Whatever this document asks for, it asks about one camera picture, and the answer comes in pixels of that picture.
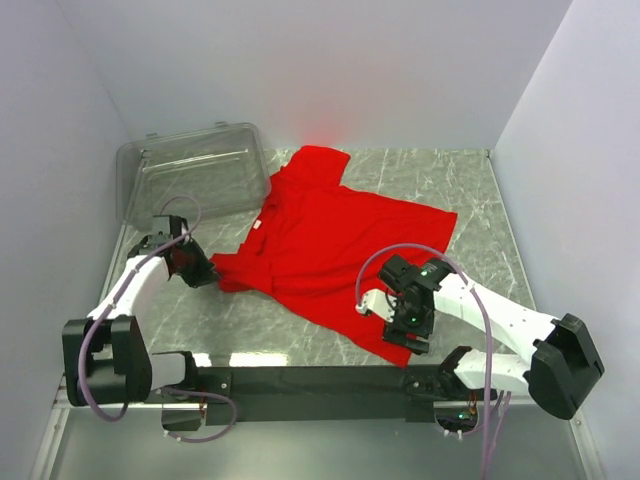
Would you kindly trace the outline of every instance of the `t-shirt sleeve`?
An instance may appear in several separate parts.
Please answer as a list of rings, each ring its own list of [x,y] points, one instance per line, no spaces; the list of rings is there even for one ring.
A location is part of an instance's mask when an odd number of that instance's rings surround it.
[[[333,148],[306,145],[276,175],[296,183],[337,187],[350,158],[348,153]]]

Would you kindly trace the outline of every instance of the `cable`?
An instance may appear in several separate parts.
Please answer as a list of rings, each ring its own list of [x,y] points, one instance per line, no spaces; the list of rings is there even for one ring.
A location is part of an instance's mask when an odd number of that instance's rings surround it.
[[[87,334],[85,335],[85,337],[84,337],[84,339],[82,341],[82,345],[80,346],[80,354],[78,355],[78,387],[82,391],[82,395],[84,396],[84,399],[87,402],[87,405],[89,405],[89,407],[91,408],[91,410],[97,416],[99,416],[101,419],[103,419],[103,420],[105,420],[107,422],[117,422],[118,420],[122,419],[122,417],[124,416],[124,414],[127,411],[128,404],[125,403],[122,406],[122,410],[120,410],[120,413],[118,413],[118,415],[113,416],[113,415],[107,414],[103,409],[101,409],[100,406],[98,405],[98,403],[96,402],[96,400],[93,398],[93,395],[91,394],[91,390],[89,389],[89,385],[88,385],[88,382],[87,382],[87,370],[86,370],[87,354],[89,352],[89,346],[91,345],[91,340],[93,339],[93,336],[95,335],[96,331],[98,330],[98,328],[100,328],[100,325],[107,319],[109,314],[113,311],[115,306],[118,304],[118,301],[122,298],[122,295],[124,295],[124,293],[126,292],[127,288],[131,284],[131,281],[136,276],[136,274],[140,271],[140,268],[142,268],[147,262],[149,262],[152,258],[154,258],[160,252],[166,250],[167,248],[172,247],[173,245],[177,245],[178,243],[182,242],[185,238],[187,238],[189,235],[191,235],[191,233],[200,224],[200,220],[202,219],[202,207],[200,206],[198,201],[194,197],[192,197],[191,195],[182,194],[182,195],[176,195],[176,196],[170,198],[162,206],[162,208],[160,209],[160,213],[162,214],[164,212],[164,210],[167,208],[167,206],[169,206],[169,204],[173,203],[175,200],[178,200],[180,198],[190,200],[196,205],[196,207],[198,209],[198,215],[196,217],[196,221],[193,223],[191,228],[189,228],[186,232],[183,232],[181,235],[179,235],[178,237],[174,238],[173,240],[170,240],[169,242],[167,242],[167,243],[165,243],[163,245],[160,245],[159,247],[154,249],[151,253],[149,253],[146,257],[144,257],[142,260],[140,260],[136,264],[136,266],[126,276],[126,278],[122,282],[122,285],[120,285],[120,288],[118,288],[118,290],[113,295],[113,298],[111,299],[111,302],[109,303],[109,305],[107,305],[107,307],[102,311],[102,313],[100,315],[98,315],[98,318],[96,318],[94,320],[93,324],[91,325],[91,327],[87,331]],[[230,398],[224,397],[222,395],[217,395],[217,394],[214,394],[214,393],[187,392],[187,391],[183,391],[183,390],[170,389],[168,387],[166,387],[164,390],[172,391],[173,393],[180,393],[180,394],[184,394],[184,395],[191,395],[191,396],[198,396],[198,397],[203,397],[204,396],[204,397],[213,398],[213,399],[216,399],[216,400],[222,400],[224,402],[227,402],[229,405],[231,405],[231,408],[233,409],[234,413],[233,413],[233,418],[232,418],[231,423],[226,428],[224,428],[220,433],[218,433],[218,434],[216,434],[216,435],[214,435],[212,437],[207,437],[206,439],[196,439],[198,441],[182,439],[185,442],[188,442],[188,443],[202,443],[203,441],[208,441],[208,440],[213,440],[215,438],[219,438],[222,435],[224,435],[225,433],[227,433],[231,429],[233,424],[236,422],[236,420],[237,420],[237,407],[236,407],[235,403],[233,403],[233,401]]]
[[[498,420],[498,425],[496,426],[496,431],[493,434],[493,440],[491,441],[491,448],[489,449],[489,457],[487,462],[484,464],[482,468],[482,472],[480,475],[481,480],[487,480],[489,478],[489,465],[491,464],[491,458],[496,450],[496,445],[498,444],[498,435],[500,435],[500,430],[502,429],[502,422],[504,421],[504,417],[507,415],[507,409],[509,408],[509,402],[511,401],[511,392],[507,392],[507,396],[504,400],[504,407],[502,407],[502,415],[500,415],[500,420]]]
[[[223,436],[225,433],[227,433],[229,430],[231,430],[235,425],[236,421],[238,420],[238,406],[235,404],[233,400],[231,400],[229,397],[225,397],[224,395],[218,395],[217,393],[209,393],[209,392],[190,392],[188,390],[178,390],[176,388],[171,388],[171,387],[164,387],[161,390],[163,392],[166,392],[172,395],[189,395],[191,397],[206,397],[206,398],[211,398],[213,400],[222,400],[223,402],[226,402],[227,404],[229,404],[233,412],[231,416],[231,420],[229,421],[229,424],[226,427],[224,427],[222,430],[220,430],[218,433],[211,435],[209,437],[187,438],[187,437],[182,437],[174,432],[167,432],[167,435],[169,435],[171,438],[175,438],[179,442],[206,443],[206,442],[210,442],[211,440],[216,440],[221,436]]]
[[[367,267],[373,262],[376,258],[378,258],[383,253],[387,253],[391,250],[395,250],[397,248],[417,248],[420,250],[424,250],[433,255],[436,255],[440,259],[447,262],[451,268],[456,272],[456,274],[462,279],[465,285],[469,285],[469,279],[463,272],[462,268],[450,259],[447,255],[442,252],[439,252],[435,248],[428,247],[426,245],[422,245],[419,243],[397,243],[395,245],[390,245],[383,249],[378,250],[373,255],[371,255],[366,262],[362,265],[362,268],[358,272],[358,276],[356,277],[356,286],[355,286],[355,294],[356,294],[356,304],[362,304],[362,297],[360,295],[360,283],[362,282],[362,277],[364,276],[364,272]],[[482,424],[486,424],[487,427],[491,421],[491,412],[489,408],[487,408],[487,402],[490,402],[491,398],[491,367],[492,367],[492,352],[493,352],[493,337],[491,335],[491,320],[489,319],[489,314],[487,313],[487,309],[485,308],[482,300],[480,300],[480,296],[475,291],[473,285],[469,289],[469,293],[473,296],[473,299],[478,304],[478,308],[480,309],[480,313],[482,314],[482,320],[484,321],[484,329],[486,332],[486,368],[485,368],[485,376],[484,376],[484,408],[483,408],[483,422]],[[472,433],[478,429],[478,426],[468,433]],[[485,468],[488,469],[488,464],[490,462],[490,449],[489,449],[489,428],[483,429],[482,432],[482,468],[481,471],[485,471]]]

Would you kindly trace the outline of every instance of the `black metal bar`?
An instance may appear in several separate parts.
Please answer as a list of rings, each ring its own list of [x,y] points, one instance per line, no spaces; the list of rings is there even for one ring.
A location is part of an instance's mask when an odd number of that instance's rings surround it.
[[[356,420],[404,418],[433,422],[433,402],[466,401],[461,383],[443,382],[438,365],[206,367],[198,369],[197,390],[230,396],[239,421]],[[476,397],[483,398],[482,390]],[[208,402],[207,425],[230,420],[224,404]]]

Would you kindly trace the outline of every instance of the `red t-shirt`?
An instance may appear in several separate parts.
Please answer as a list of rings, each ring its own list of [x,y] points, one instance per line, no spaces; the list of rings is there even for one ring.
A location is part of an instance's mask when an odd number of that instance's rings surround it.
[[[384,321],[355,310],[354,286],[362,264],[394,243],[422,243],[444,252],[457,215],[340,186],[350,156],[306,146],[271,177],[272,190],[236,254],[215,254],[220,289],[270,295],[292,312],[349,337],[399,366],[411,352],[382,340]],[[383,288],[376,275],[393,254],[417,264],[432,255],[399,249],[365,272],[361,294]]]

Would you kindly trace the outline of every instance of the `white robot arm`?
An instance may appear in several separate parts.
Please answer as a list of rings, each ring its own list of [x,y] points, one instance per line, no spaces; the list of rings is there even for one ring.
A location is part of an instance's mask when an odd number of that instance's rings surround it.
[[[514,394],[530,394],[549,413],[572,418],[593,385],[604,373],[602,361],[584,323],[565,315],[558,320],[536,312],[459,275],[441,260],[422,267],[394,256],[385,263],[380,279],[395,292],[369,290],[356,308],[385,322],[385,339],[428,352],[434,312],[453,315],[485,331],[482,313],[471,294],[475,290],[491,322],[491,335],[514,354],[494,354],[491,386]],[[445,361],[469,389],[485,382],[485,353],[468,347]]]

